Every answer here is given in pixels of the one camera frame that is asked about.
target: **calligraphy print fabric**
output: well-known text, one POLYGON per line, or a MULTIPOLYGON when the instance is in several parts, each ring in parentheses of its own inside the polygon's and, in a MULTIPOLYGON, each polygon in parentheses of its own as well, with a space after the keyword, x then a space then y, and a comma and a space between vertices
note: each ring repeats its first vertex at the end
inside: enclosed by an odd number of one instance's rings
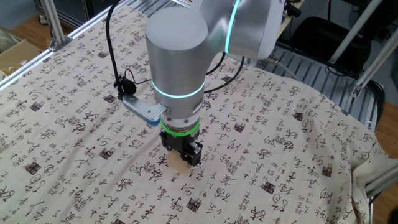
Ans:
MULTIPOLYGON (((137 81, 150 78, 146 21, 130 7, 111 20, 119 73, 130 68, 137 81)), ((369 220, 364 185, 397 161, 319 92, 255 68, 204 96, 202 166, 186 176, 168 168, 160 127, 116 97, 104 28, 102 21, 0 92, 0 222, 369 220)), ((227 58, 206 88, 238 67, 227 58)), ((137 97, 154 104, 152 83, 138 85, 137 97)))

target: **cardboard box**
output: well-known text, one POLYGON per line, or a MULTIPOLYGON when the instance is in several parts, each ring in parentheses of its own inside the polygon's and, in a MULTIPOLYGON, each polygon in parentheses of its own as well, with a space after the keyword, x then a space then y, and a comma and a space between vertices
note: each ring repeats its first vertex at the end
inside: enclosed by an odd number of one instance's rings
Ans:
POLYGON ((0 80, 3 80, 12 72, 21 67, 21 62, 31 61, 38 56, 40 51, 27 40, 22 40, 18 44, 0 54, 0 80))

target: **cyan led ring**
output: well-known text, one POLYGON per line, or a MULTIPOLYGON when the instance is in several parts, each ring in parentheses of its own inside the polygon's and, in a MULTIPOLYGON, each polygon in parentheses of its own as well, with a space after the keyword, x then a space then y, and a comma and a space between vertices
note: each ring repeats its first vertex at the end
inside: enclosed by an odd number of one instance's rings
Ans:
POLYGON ((176 98, 176 99, 187 98, 187 97, 190 97, 190 96, 193 96, 193 95, 197 94, 203 87, 205 87, 205 83, 206 83, 206 78, 205 78, 205 81, 203 82, 203 84, 201 85, 201 87, 200 87, 197 91, 194 91, 193 93, 189 93, 189 94, 186 94, 186 95, 171 95, 171 94, 162 92, 160 89, 158 89, 158 88, 155 86, 154 81, 152 81, 152 84, 153 84, 154 88, 155 88, 160 94, 162 94, 162 95, 164 95, 164 96, 167 96, 167 97, 170 97, 170 98, 176 98))
POLYGON ((229 19, 228 32, 226 33, 226 40, 225 40, 225 53, 227 53, 227 54, 228 54, 228 49, 229 49, 229 40, 231 38, 232 26, 234 24, 236 11, 238 10, 238 5, 239 5, 240 1, 241 0, 236 0, 234 9, 232 10, 231 18, 229 19))

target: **green ring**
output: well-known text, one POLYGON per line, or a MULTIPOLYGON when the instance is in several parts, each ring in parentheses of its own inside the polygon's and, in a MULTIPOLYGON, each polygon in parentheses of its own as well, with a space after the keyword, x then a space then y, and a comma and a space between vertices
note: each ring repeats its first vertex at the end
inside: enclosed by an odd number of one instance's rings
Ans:
POLYGON ((184 131, 184 132, 180 132, 180 131, 172 131, 169 128, 166 127, 166 125, 163 123, 163 120, 160 120, 160 125, 162 126, 162 128, 164 129, 165 132, 176 136, 176 137, 184 137, 184 136, 188 136, 192 133, 194 133, 195 131, 197 131, 199 129, 200 126, 200 117, 198 119, 198 122, 196 123, 196 125, 189 131, 184 131))

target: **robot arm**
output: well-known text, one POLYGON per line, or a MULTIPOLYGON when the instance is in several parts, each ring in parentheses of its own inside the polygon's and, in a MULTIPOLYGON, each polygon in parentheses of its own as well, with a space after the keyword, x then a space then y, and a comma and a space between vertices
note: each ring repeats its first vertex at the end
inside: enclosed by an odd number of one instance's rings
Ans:
POLYGON ((284 0, 195 0, 190 9, 155 13, 146 27, 156 105, 132 95, 123 103, 152 125, 161 124, 166 149, 192 167, 201 163, 200 109, 206 72, 220 52, 267 58, 276 43, 284 0))

